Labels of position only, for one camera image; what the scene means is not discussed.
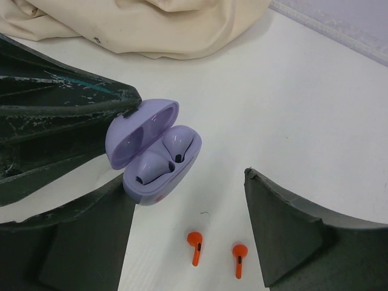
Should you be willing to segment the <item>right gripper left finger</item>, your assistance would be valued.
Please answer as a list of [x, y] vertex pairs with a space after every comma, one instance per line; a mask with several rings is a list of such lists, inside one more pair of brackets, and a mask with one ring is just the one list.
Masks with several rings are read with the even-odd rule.
[[122, 178], [1, 224], [1, 290], [117, 290], [135, 203]]

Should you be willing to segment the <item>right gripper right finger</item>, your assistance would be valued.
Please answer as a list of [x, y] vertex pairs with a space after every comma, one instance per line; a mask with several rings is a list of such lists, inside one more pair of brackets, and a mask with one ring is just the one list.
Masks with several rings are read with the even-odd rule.
[[245, 174], [264, 285], [270, 290], [386, 290], [387, 225], [327, 209]]

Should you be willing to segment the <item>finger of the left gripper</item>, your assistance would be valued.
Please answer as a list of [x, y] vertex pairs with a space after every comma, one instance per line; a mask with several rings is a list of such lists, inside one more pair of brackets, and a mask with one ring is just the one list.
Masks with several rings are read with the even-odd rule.
[[1, 205], [104, 154], [111, 121], [141, 101], [128, 84], [1, 36]]

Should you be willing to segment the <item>purple earbud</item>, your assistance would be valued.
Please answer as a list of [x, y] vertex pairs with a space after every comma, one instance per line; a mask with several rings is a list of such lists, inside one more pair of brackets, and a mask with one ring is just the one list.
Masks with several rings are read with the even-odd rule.
[[162, 143], [176, 163], [184, 161], [186, 151], [194, 139], [194, 132], [185, 125], [172, 127], [163, 137]]
[[139, 160], [136, 181], [141, 185], [147, 185], [162, 175], [172, 173], [174, 170], [174, 163], [159, 153], [147, 150]]

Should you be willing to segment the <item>purple earbud charging case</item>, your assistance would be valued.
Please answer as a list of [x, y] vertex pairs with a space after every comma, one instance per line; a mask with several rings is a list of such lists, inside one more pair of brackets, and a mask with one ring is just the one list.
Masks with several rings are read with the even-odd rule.
[[134, 202], [160, 202], [192, 167], [202, 146], [194, 129], [175, 125], [179, 104], [145, 100], [131, 115], [120, 114], [109, 125], [105, 152], [111, 167], [124, 171], [122, 184]]

